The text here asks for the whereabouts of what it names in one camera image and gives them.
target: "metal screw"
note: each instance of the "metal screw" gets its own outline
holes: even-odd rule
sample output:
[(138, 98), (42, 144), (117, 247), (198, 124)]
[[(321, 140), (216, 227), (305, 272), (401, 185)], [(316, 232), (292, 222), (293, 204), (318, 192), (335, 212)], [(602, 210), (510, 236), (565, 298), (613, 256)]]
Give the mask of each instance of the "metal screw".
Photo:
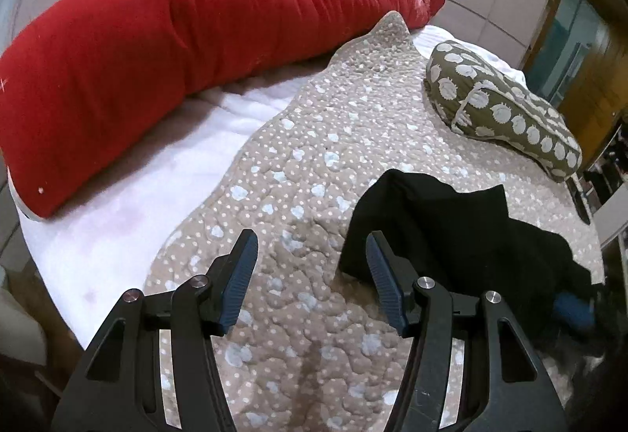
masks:
[(209, 280), (204, 274), (196, 275), (194, 278), (190, 280), (190, 285), (192, 285), (196, 289), (203, 288), (208, 283), (209, 283)]
[(493, 304), (497, 304), (502, 300), (502, 296), (499, 292), (495, 292), (494, 290), (489, 290), (486, 294), (484, 294), (484, 297), (486, 297), (488, 302)]
[(139, 289), (129, 289), (124, 294), (122, 294), (122, 299), (127, 303), (132, 303), (133, 301), (137, 301), (141, 292)]
[(429, 276), (422, 276), (416, 282), (422, 289), (431, 289), (435, 285), (434, 280)]

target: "white mattress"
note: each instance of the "white mattress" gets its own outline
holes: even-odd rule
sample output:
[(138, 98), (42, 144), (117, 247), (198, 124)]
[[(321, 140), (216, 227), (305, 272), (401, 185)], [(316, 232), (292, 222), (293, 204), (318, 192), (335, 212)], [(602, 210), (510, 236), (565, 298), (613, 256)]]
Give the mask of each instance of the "white mattress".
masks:
[[(414, 44), (429, 58), (453, 36), (428, 25)], [(505, 75), (523, 73), (463, 42)], [(20, 213), (24, 238), (52, 300), (87, 346), (119, 296), (142, 288), (168, 235), (218, 185), (244, 142), (320, 70), (295, 64), (190, 97), (53, 219)]]

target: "black cloth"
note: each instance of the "black cloth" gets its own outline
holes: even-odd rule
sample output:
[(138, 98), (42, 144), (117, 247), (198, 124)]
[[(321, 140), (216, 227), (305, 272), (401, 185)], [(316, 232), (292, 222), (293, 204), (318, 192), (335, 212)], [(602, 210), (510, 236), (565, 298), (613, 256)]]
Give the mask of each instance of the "black cloth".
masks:
[(381, 230), (395, 255), (450, 292), (498, 291), (531, 340), (561, 291), (588, 301), (591, 275), (560, 235), (508, 216), (503, 186), (458, 193), (424, 174), (388, 170), (356, 204), (340, 271), (372, 283), (366, 237)]

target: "olive green pillow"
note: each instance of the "olive green pillow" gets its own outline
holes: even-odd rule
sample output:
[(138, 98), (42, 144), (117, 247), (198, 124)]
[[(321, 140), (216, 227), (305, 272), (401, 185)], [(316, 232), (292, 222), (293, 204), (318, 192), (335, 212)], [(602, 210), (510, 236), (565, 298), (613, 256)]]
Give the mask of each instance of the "olive green pillow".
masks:
[(427, 92), (450, 129), (477, 139), (503, 140), (534, 157), (555, 181), (582, 162), (582, 150), (560, 114), (456, 41), (432, 51)]

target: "beige quilted bed cover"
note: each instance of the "beige quilted bed cover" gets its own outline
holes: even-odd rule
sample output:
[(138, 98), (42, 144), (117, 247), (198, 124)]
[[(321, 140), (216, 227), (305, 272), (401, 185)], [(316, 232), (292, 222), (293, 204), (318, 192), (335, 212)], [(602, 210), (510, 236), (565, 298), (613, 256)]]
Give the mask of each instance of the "beige quilted bed cover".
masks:
[[(512, 217), (563, 235), (602, 280), (595, 230), (578, 219), (564, 184), (512, 149), (453, 134), (426, 98), (425, 66), (398, 13), (342, 46), (246, 142), (153, 262), (146, 294), (205, 272), (241, 229), (257, 233), (238, 322), (212, 339), (238, 430), (384, 429), (410, 340), (385, 323), (372, 289), (336, 267), (357, 200), (388, 168), (428, 173), (458, 191), (503, 184)], [(463, 360), (457, 342), (442, 425), (456, 418)], [(566, 398), (566, 377), (551, 360), (546, 366)], [(166, 418), (178, 425), (166, 332), (161, 369)]]

